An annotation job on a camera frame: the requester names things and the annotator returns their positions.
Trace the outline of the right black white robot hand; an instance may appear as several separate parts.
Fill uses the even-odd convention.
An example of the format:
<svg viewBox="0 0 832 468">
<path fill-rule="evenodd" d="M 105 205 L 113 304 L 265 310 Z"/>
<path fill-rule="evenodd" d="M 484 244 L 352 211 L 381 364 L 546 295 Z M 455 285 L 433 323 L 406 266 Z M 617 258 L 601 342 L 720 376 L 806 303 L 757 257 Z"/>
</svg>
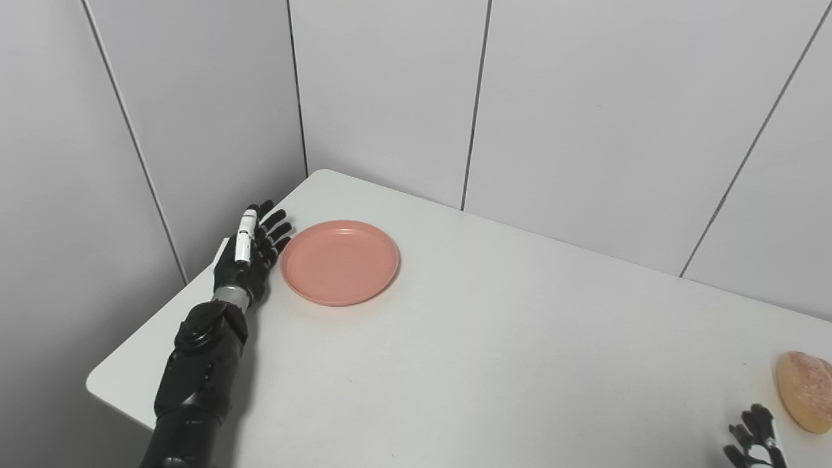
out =
<svg viewBox="0 0 832 468">
<path fill-rule="evenodd" d="M 787 457 L 779 443 L 779 435 L 772 412 L 761 404 L 754 404 L 741 412 L 741 423 L 730 424 L 728 431 L 735 444 L 725 445 L 723 453 L 734 467 L 788 466 Z"/>
</svg>

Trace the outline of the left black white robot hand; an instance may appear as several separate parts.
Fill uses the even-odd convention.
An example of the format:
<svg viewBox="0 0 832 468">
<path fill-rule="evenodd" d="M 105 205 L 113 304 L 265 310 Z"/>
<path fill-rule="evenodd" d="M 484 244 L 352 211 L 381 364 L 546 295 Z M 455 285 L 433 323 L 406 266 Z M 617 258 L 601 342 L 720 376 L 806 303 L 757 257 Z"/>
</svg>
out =
<svg viewBox="0 0 832 468">
<path fill-rule="evenodd" d="M 268 277 L 288 245 L 293 226 L 272 200 L 246 208 L 237 231 L 214 264 L 213 300 L 246 310 L 267 295 Z"/>
</svg>

